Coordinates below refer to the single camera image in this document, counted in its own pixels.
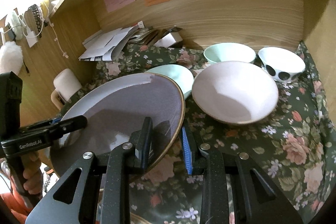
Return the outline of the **person's left hand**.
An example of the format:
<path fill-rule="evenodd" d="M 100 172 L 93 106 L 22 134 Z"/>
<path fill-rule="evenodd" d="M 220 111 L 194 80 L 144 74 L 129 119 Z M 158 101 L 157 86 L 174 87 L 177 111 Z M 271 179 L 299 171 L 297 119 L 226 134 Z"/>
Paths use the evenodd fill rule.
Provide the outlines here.
<path fill-rule="evenodd" d="M 37 151 L 30 152 L 22 156 L 22 162 L 24 166 L 23 177 L 25 183 L 24 189 L 39 199 L 42 198 L 43 190 L 43 174 L 40 170 L 41 160 Z"/>

